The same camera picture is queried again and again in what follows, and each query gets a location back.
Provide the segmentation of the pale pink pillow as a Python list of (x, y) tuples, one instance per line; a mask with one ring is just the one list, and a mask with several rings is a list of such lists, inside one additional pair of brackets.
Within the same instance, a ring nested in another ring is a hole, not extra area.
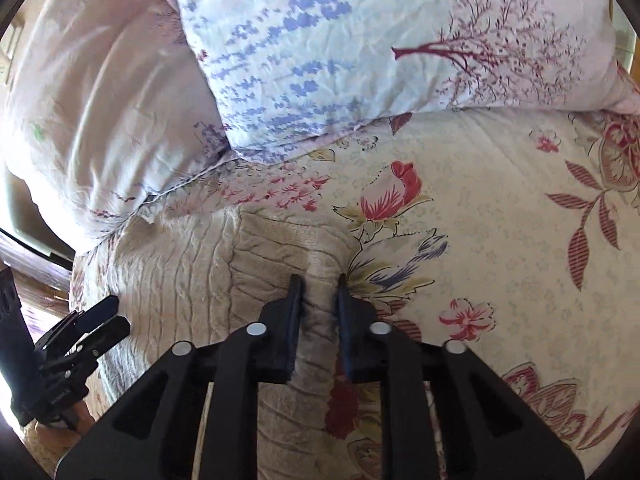
[(46, 0), (1, 124), (44, 223), (88, 252), (229, 145), (168, 0)]

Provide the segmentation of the floral cream bedspread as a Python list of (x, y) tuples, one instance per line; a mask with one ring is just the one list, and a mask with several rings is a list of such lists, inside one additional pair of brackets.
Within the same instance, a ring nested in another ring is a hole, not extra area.
[[(322, 214), (358, 243), (353, 295), (428, 344), (469, 346), (592, 474), (639, 411), (639, 122), (608, 112), (400, 116), (262, 166), (230, 162), (141, 207), (74, 263), (75, 309), (107, 295), (134, 220), (228, 207)], [(380, 395), (337, 369), (324, 423), (381, 472)]]

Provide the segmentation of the beige cable-knit sweater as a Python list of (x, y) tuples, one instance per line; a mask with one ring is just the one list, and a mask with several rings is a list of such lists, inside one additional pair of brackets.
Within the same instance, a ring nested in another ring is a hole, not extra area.
[(102, 362), (106, 396), (118, 399), (174, 342), (213, 344), (256, 321), (299, 275), (304, 318), (292, 380), (259, 393), (258, 474), (349, 478), (347, 448), (324, 419), (337, 359), (335, 289), (357, 250), (348, 229), (322, 214), (228, 207), (209, 216), (134, 218), (107, 266), (107, 289), (132, 333)]

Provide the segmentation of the floral lavender print pillow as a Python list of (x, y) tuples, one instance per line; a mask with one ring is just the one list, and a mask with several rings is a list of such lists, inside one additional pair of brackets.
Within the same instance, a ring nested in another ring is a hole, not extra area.
[(446, 108), (639, 110), (610, 0), (168, 2), (246, 159)]

